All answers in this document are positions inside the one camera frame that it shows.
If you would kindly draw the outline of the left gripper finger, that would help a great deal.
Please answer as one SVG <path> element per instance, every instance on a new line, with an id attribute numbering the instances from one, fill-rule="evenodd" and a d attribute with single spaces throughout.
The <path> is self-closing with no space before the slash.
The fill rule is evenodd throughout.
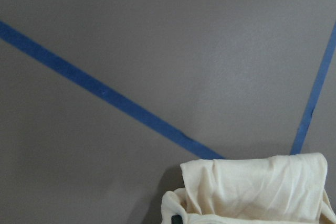
<path id="1" fill-rule="evenodd" d="M 181 224 L 181 216 L 180 215 L 173 215 L 171 217 L 171 224 Z"/>

